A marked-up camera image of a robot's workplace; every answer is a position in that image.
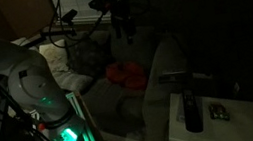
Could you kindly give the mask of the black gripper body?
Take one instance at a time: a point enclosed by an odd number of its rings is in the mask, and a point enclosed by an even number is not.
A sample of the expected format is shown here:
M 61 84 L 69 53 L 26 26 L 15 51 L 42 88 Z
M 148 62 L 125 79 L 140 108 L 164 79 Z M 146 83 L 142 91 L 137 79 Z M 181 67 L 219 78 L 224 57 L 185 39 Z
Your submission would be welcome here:
M 139 2 L 133 0 L 114 0 L 112 2 L 111 24 L 117 38 L 126 37 L 129 45 L 133 44 L 133 37 L 137 33 L 135 17 L 144 13 Z

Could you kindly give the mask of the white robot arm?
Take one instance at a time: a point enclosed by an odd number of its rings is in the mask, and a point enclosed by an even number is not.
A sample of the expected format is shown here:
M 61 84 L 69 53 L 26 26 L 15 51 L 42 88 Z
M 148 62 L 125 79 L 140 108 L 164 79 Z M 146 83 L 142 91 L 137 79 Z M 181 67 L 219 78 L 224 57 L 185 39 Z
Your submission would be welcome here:
M 84 126 L 39 52 L 0 39 L 0 74 L 8 77 L 14 100 L 40 112 L 46 130 L 57 134 Z

